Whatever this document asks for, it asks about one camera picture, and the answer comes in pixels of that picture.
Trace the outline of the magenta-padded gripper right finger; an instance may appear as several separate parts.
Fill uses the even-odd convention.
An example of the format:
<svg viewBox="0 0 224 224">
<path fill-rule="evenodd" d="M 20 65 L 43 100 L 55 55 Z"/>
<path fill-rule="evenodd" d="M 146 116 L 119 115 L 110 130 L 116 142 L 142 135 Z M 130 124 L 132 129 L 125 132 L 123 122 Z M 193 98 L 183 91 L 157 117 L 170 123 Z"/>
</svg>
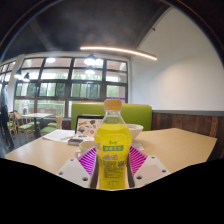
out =
<svg viewBox="0 0 224 224">
<path fill-rule="evenodd" d="M 169 175 L 169 170 L 155 156 L 148 156 L 132 146 L 129 150 L 127 175 L 130 188 L 140 188 Z"/>
</svg>

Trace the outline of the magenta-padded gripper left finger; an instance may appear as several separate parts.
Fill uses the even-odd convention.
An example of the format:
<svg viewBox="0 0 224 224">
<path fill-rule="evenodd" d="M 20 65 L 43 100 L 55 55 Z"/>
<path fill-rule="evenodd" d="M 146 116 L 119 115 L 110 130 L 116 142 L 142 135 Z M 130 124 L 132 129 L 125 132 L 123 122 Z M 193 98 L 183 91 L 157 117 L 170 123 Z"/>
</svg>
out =
<svg viewBox="0 0 224 224">
<path fill-rule="evenodd" d="M 56 175 L 81 187 L 95 189 L 98 182 L 96 149 L 92 147 L 78 158 L 69 158 Z"/>
</svg>

